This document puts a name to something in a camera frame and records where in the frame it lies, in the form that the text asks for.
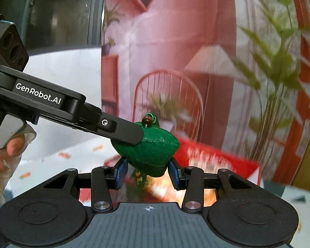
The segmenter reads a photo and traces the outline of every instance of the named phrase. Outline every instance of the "gray ribbed plate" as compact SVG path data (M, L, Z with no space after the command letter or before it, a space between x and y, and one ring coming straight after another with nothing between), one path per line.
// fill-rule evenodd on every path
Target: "gray ribbed plate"
M85 231L59 248L237 248L216 236L201 215L176 203L121 203L97 214Z

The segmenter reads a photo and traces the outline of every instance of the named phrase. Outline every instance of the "white wall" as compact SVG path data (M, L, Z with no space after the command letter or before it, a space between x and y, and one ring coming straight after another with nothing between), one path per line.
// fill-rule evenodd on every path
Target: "white wall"
M87 102L101 107L101 49L78 49L31 56L25 73L82 93ZM37 138L24 160L38 160L96 135L40 118L33 126Z

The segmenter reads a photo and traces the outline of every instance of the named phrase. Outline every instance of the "brown bead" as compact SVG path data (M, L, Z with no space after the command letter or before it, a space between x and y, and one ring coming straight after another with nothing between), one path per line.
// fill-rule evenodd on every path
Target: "brown bead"
M150 126L150 125L153 123L153 119L152 119L151 116L144 116L144 117L142 118L142 123L143 123L144 125Z

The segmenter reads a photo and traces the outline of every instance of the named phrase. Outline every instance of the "printed backdrop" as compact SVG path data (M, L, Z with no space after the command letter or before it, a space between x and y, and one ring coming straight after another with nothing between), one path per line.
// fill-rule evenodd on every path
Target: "printed backdrop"
M103 110L290 183L310 139L310 0L106 0Z

